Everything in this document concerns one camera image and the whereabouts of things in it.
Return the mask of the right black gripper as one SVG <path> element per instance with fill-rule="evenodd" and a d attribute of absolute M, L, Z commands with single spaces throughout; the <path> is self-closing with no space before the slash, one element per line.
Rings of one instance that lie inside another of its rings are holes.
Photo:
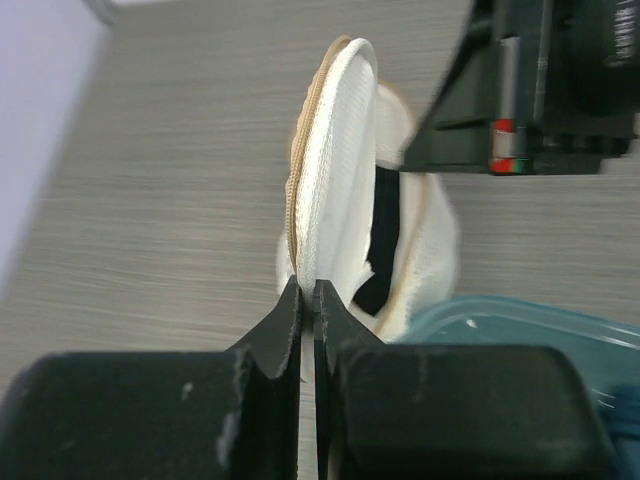
<path fill-rule="evenodd" d="M 638 2 L 474 1 L 401 169 L 594 175 L 638 113 Z"/>

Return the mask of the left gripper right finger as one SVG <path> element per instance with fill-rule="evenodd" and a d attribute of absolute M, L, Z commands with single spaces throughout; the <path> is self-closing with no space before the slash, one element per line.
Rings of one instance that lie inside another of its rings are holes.
<path fill-rule="evenodd" d="M 608 479 L 611 441 L 549 346 L 386 344 L 313 298 L 322 479 Z"/>

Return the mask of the black bra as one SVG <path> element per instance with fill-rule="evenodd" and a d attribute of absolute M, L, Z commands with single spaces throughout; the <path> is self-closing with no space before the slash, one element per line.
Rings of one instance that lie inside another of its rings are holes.
<path fill-rule="evenodd" d="M 371 243 L 367 257 L 373 276 L 354 297 L 355 304 L 369 315 L 377 315 L 389 299 L 399 230 L 399 173 L 377 167 Z"/>

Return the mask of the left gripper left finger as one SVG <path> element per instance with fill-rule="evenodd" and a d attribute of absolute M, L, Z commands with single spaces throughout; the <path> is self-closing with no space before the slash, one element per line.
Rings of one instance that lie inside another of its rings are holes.
<path fill-rule="evenodd" d="M 5 479 L 293 479 L 302 297 L 224 351 L 65 352 L 1 406 Z"/>

